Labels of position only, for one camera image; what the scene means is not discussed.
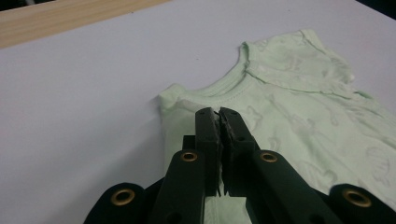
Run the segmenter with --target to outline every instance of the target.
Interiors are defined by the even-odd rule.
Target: fabric
[[[238,64],[213,85],[187,91],[174,84],[160,94],[165,168],[183,135],[194,134],[194,113],[224,106],[312,188],[327,194],[349,183],[396,209],[396,118],[352,80],[347,62],[311,30],[246,42]],[[205,223],[248,221],[244,199],[206,199]]]

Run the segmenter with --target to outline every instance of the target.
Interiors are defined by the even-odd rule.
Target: white surface
[[[0,223],[82,223],[112,185],[147,187],[163,175],[157,94],[302,28],[396,114],[396,21],[352,0],[175,0],[0,49]]]

